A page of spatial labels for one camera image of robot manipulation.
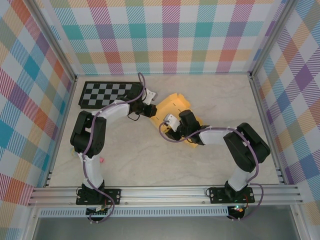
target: plaid wall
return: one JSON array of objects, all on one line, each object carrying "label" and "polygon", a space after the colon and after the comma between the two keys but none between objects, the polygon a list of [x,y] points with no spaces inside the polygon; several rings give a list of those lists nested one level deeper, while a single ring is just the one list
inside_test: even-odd
[{"label": "plaid wall", "polygon": [[22,232],[21,218],[48,169],[71,84],[23,1],[1,0],[1,240]]},{"label": "plaid wall", "polygon": [[260,53],[262,51],[262,49],[265,47],[266,43],[267,43],[267,40],[269,39],[270,37],[270,34],[272,33],[272,31],[274,30],[275,26],[276,26],[276,22],[277,20],[279,19],[286,3],[287,3],[288,0],[281,0],[281,3],[278,7],[278,9],[276,10],[276,13],[268,27],[268,30],[266,31],[264,37],[263,37],[263,40],[261,41],[260,45],[259,45],[259,48],[258,50],[256,51],[255,55],[254,55],[254,58],[253,58],[253,61],[250,65],[250,68],[248,69],[249,72],[251,72],[260,56]]},{"label": "plaid wall", "polygon": [[320,235],[320,0],[299,1],[256,82],[285,173]]},{"label": "plaid wall", "polygon": [[86,75],[247,72],[281,12],[272,11],[281,0],[37,2]]}]

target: black and white checkerboard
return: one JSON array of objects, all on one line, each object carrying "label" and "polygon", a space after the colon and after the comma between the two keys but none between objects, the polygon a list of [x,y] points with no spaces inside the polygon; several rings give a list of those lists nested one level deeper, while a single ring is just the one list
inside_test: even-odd
[{"label": "black and white checkerboard", "polygon": [[126,94],[137,82],[86,81],[79,105],[82,109],[101,109]]}]

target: aluminum rail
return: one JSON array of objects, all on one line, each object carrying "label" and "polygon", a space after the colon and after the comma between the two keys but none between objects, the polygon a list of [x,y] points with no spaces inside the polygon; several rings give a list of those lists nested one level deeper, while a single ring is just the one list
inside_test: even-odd
[{"label": "aluminum rail", "polygon": [[[262,205],[299,205],[303,203],[296,185],[262,185],[264,197]],[[196,206],[233,206],[234,204],[210,204],[205,195],[206,189],[212,186],[125,186],[106,187],[121,189],[119,208],[125,207],[196,207]],[[255,203],[261,198],[259,186],[251,186]],[[82,207],[76,205],[77,187],[44,187],[35,188],[29,201],[32,208]]]},{"label": "aluminum rail", "polygon": [[261,67],[264,65],[271,49],[273,48],[274,44],[278,40],[278,37],[280,36],[282,30],[284,29],[288,19],[291,16],[291,13],[294,11],[298,2],[299,2],[298,0],[288,0],[286,2],[280,17],[278,18],[278,20],[274,25],[274,29],[272,30],[272,33],[267,39],[265,46],[263,47],[257,61],[255,62],[255,65],[252,68],[251,73],[253,76],[256,76],[259,70],[261,69]]}]

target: white marble surface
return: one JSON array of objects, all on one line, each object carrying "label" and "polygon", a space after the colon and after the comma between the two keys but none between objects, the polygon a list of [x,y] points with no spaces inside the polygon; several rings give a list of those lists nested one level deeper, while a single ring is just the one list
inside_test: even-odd
[{"label": "white marble surface", "polygon": [[[236,127],[249,123],[263,138],[265,133],[246,75],[147,75],[147,87],[158,93],[155,104],[172,93],[181,93],[204,124]],[[80,186],[82,165],[70,153],[70,136],[78,113],[85,81],[138,81],[136,75],[80,77],[50,181],[50,187]],[[127,117],[106,129],[101,156],[101,172],[107,186],[221,185],[236,164],[227,146],[206,145],[192,148],[184,143],[165,141],[151,121]],[[260,164],[254,180],[278,184],[272,157]]]}]

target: aluminum frame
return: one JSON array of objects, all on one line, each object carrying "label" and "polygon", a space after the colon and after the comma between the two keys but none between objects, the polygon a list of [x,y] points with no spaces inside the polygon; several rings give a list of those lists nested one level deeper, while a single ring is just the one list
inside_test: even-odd
[{"label": "aluminum frame", "polygon": [[[271,149],[271,155],[272,155],[274,164],[276,166],[276,170],[280,171],[283,183],[286,184],[287,186],[290,186],[288,177],[286,175],[286,172],[284,171],[285,168],[284,168],[282,162],[280,161],[280,156],[279,156],[279,153],[278,153],[277,147],[276,147],[277,145],[272,137],[272,132],[271,132],[270,125],[268,122],[268,118],[267,118],[266,112],[264,111],[264,108],[262,105],[262,99],[259,95],[259,90],[258,90],[257,85],[255,83],[255,77],[253,75],[248,74],[248,79],[249,79],[249,82],[251,85],[251,89],[252,89],[253,97],[254,97],[254,100],[256,103],[256,107],[258,109],[258,112],[259,112],[259,115],[261,118],[262,126],[264,129],[265,135],[266,135],[266,139],[267,139],[268,145],[270,146],[270,149]],[[303,240],[311,240],[306,221],[303,217],[303,211],[301,209],[302,206],[301,205],[290,205],[290,207],[291,207],[293,219],[294,219],[294,222],[295,222],[295,225],[298,230],[300,238]]]},{"label": "aluminum frame", "polygon": [[[200,207],[200,206],[234,206],[234,203],[211,204],[205,191],[211,186],[120,186],[121,200],[117,208],[126,207]],[[259,186],[251,186],[257,205],[261,198]],[[262,205],[299,205],[303,203],[296,185],[263,185]],[[32,208],[72,208],[76,205],[77,187],[35,188],[29,201]],[[97,205],[84,205],[84,208]]]},{"label": "aluminum frame", "polygon": [[55,55],[57,56],[58,60],[62,64],[63,68],[65,69],[68,76],[75,82],[77,78],[77,74],[71,67],[64,51],[60,47],[58,40],[56,39],[54,33],[52,32],[49,24],[47,23],[44,15],[42,14],[39,6],[35,3],[35,0],[25,0],[24,4],[29,9],[30,13],[32,14],[35,21],[38,23],[38,26],[41,29],[41,32],[45,36],[46,40],[48,41],[49,45],[52,47]]},{"label": "aluminum frame", "polygon": [[54,149],[53,149],[52,158],[51,158],[51,160],[49,162],[49,167],[47,168],[47,170],[44,173],[45,178],[42,180],[41,186],[47,186],[49,175],[52,173],[52,171],[54,169],[54,166],[55,166],[55,163],[56,163],[56,159],[57,159],[57,155],[58,155],[58,151],[59,151],[59,147],[60,147],[60,144],[61,144],[61,139],[62,139],[64,130],[65,130],[65,127],[66,127],[69,111],[70,111],[70,108],[71,108],[71,103],[72,103],[72,100],[73,100],[74,95],[75,95],[76,87],[77,87],[77,82],[72,82],[71,88],[70,88],[69,100],[68,100],[68,103],[66,105],[66,109],[65,109],[65,113],[64,113],[64,116],[63,116],[63,119],[62,119],[60,131],[58,132],[58,135],[57,135],[57,140],[56,140],[56,144],[55,144]]},{"label": "aluminum frame", "polygon": [[252,68],[252,75],[255,76],[257,72],[261,69],[264,62],[266,61],[272,47],[274,46],[275,42],[278,40],[278,37],[280,36],[282,30],[284,29],[289,17],[291,16],[291,13],[295,9],[296,5],[298,4],[299,0],[287,0],[281,15],[279,16],[278,20],[276,21],[274,25],[274,29],[272,30],[272,33],[270,34],[269,38],[267,39],[260,55],[258,56],[257,61],[255,62],[253,68]]}]

